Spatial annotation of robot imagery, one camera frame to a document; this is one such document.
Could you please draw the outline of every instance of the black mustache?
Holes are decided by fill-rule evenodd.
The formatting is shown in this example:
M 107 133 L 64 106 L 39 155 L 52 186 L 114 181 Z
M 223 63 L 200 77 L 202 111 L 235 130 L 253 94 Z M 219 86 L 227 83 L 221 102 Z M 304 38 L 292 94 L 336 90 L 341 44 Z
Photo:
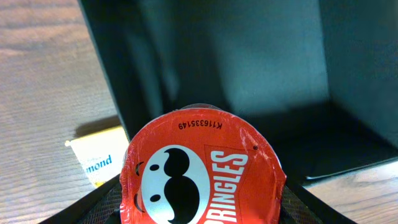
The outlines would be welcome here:
M 193 180 L 183 176 L 189 168 L 189 157 L 181 149 L 172 148 L 164 165 L 164 172 L 171 177 L 165 187 L 164 195 L 174 212 L 171 224 L 189 223 L 198 211 L 199 190 Z

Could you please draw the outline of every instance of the wooden floor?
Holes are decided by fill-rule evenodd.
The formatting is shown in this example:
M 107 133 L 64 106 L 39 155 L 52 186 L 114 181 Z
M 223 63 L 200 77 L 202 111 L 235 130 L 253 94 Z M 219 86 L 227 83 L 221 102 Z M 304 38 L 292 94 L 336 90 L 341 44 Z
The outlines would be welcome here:
M 76 0 L 1 0 L 0 62 L 0 223 L 36 223 L 93 190 L 64 142 L 116 110 Z M 358 223 L 398 223 L 398 162 L 309 191 Z

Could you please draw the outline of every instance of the pringles lid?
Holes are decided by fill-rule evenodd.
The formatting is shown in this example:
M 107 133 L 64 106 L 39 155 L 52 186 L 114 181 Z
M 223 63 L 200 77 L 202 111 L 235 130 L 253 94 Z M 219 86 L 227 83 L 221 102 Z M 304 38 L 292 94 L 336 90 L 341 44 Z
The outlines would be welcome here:
M 266 139 L 211 108 L 163 115 L 130 143 L 122 223 L 277 223 L 286 176 Z

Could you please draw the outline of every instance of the eye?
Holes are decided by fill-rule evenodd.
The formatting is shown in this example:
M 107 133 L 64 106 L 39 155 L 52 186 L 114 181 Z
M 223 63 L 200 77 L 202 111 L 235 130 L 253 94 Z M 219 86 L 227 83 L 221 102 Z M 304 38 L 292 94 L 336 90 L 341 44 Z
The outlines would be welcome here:
M 156 164 L 152 165 L 149 169 L 152 170 L 152 171 L 158 170 L 159 169 L 159 165 L 156 165 Z
M 160 200 L 160 195 L 153 195 L 150 198 L 151 202 L 157 202 L 158 200 Z

